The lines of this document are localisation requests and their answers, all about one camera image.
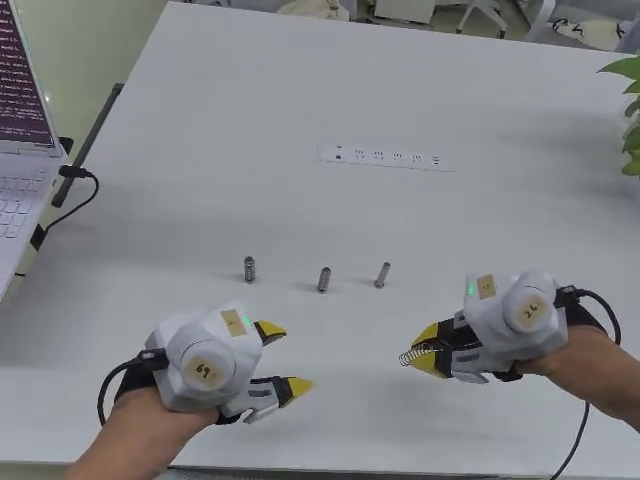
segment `power strip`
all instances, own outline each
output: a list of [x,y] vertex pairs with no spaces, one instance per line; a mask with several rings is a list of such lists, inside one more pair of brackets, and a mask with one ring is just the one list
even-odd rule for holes
[[342,144],[318,147],[317,159],[321,162],[410,168],[434,172],[456,171],[450,161],[444,161],[438,155],[409,153],[400,150],[374,150]]

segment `black cable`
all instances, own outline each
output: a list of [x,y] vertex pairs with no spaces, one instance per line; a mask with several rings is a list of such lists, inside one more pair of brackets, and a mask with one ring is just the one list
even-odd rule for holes
[[98,420],[100,420],[100,425],[104,427],[104,424],[107,423],[107,418],[104,415],[104,397],[107,395],[107,389],[109,388],[109,384],[118,375],[120,372],[124,372],[125,370],[133,367],[134,365],[140,365],[142,362],[138,358],[133,358],[128,362],[121,363],[116,368],[111,370],[107,376],[104,378],[102,385],[100,386],[100,393],[98,393]]
[[[609,303],[604,298],[602,298],[597,293],[592,292],[591,290],[572,289],[571,287],[569,287],[568,291],[565,293],[568,293],[578,302],[580,301],[580,298],[584,297],[592,298],[593,300],[598,302],[607,312],[609,320],[611,321],[611,325],[613,326],[613,341],[616,345],[620,345],[620,342],[622,341],[622,330],[620,329],[620,323],[618,322],[618,318],[616,317],[613,308],[611,308],[611,305],[609,305]],[[571,450],[569,450],[569,454],[564,459],[564,462],[562,462],[562,465],[560,465],[560,468],[558,468],[558,470],[556,470],[556,472],[551,475],[548,480],[557,480],[560,475],[562,475],[562,472],[564,472],[565,468],[567,468],[571,460],[573,460],[573,456],[576,454],[578,446],[580,445],[580,441],[582,440],[582,436],[584,435],[584,430],[587,426],[587,421],[589,420],[590,410],[591,405],[589,404],[589,402],[584,402],[584,413],[582,414],[582,421],[580,422],[580,426],[578,427],[578,432],[576,433],[576,438],[573,441]]]
[[91,203],[93,201],[93,199],[96,198],[96,196],[98,195],[98,192],[100,191],[100,180],[98,180],[98,177],[96,177],[89,170],[86,170],[86,169],[80,168],[80,167],[74,167],[73,165],[63,165],[62,167],[60,167],[60,172],[59,173],[60,173],[61,176],[65,177],[65,178],[90,178],[91,180],[93,180],[93,183],[94,183],[95,187],[94,187],[93,193],[91,194],[91,196],[89,198],[87,198],[84,202],[79,203],[78,205],[73,207],[71,210],[69,210],[67,213],[62,215],[60,218],[58,218],[54,222],[52,222],[44,230],[45,236],[49,233],[49,230],[51,230],[51,228],[53,228],[55,225],[57,225],[58,223],[62,222],[65,219],[69,218],[71,215],[76,213],[78,210],[80,210],[82,207],[84,207],[88,203]]
[[584,429],[587,426],[587,420],[589,420],[589,411],[591,410],[591,404],[589,402],[584,402],[584,413],[582,414],[582,421],[580,422],[580,426],[578,427],[578,433],[576,433],[576,439],[573,441],[573,445],[571,446],[571,450],[569,450],[569,454],[560,465],[560,468],[556,470],[556,473],[549,477],[549,480],[557,480],[564,472],[564,469],[567,468],[571,460],[573,460],[573,456],[576,454],[578,447],[580,446],[580,442],[582,441],[582,436],[584,435]]
[[148,369],[148,371],[155,372],[166,369],[169,366],[169,359],[167,358],[164,348],[152,348],[149,350],[142,350],[135,358],[121,363],[111,370],[102,381],[100,392],[98,393],[98,420],[100,420],[101,426],[104,427],[104,424],[107,423],[107,418],[104,414],[104,399],[107,396],[109,384],[119,373],[125,372],[131,367],[138,365],[143,365]]
[[604,298],[591,290],[579,289],[576,290],[576,295],[578,298],[592,298],[605,309],[609,316],[609,320],[611,321],[611,325],[613,326],[613,341],[616,345],[620,345],[620,342],[622,342],[622,330],[620,329],[620,322],[618,322],[618,318],[616,317],[613,308],[611,308],[611,305],[609,305]]

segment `hand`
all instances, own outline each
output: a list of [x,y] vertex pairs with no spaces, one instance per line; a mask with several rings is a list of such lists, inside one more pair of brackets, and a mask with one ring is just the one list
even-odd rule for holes
[[89,450],[72,465],[66,480],[151,480],[198,432],[218,419],[218,411],[167,410],[155,388],[124,394]]
[[567,345],[546,357],[519,362],[516,369],[546,376],[563,390],[640,431],[640,362],[597,328],[569,328]]
[[615,347],[605,333],[595,327],[580,325],[569,328],[569,342],[545,357],[526,362],[516,362],[522,374],[555,377],[562,366],[584,361],[598,361],[598,351]]

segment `black wrist strap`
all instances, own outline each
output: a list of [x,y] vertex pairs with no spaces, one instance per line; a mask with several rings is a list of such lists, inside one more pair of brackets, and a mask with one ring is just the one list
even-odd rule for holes
[[[124,372],[122,382],[120,382],[120,387],[113,402],[117,402],[125,393],[140,388],[157,388],[156,379],[153,376],[153,372],[145,365],[133,365]],[[240,414],[233,417],[225,417],[220,414],[216,425],[230,425],[238,420],[240,420]]]

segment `beige sticker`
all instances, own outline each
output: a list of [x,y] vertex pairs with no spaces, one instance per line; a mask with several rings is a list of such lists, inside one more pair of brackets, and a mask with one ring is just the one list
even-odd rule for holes
[[526,329],[532,328],[538,319],[547,314],[549,305],[539,295],[531,295],[518,310],[517,319],[520,325]]
[[478,278],[478,296],[480,300],[496,296],[496,284],[493,275],[485,275]]
[[224,310],[220,312],[220,315],[222,315],[224,323],[227,324],[227,328],[229,329],[229,333],[232,337],[239,337],[247,334],[247,329],[244,328],[242,319],[240,318],[240,315],[238,315],[237,311]]
[[214,388],[222,378],[222,372],[204,358],[195,356],[187,364],[185,374],[194,380]]

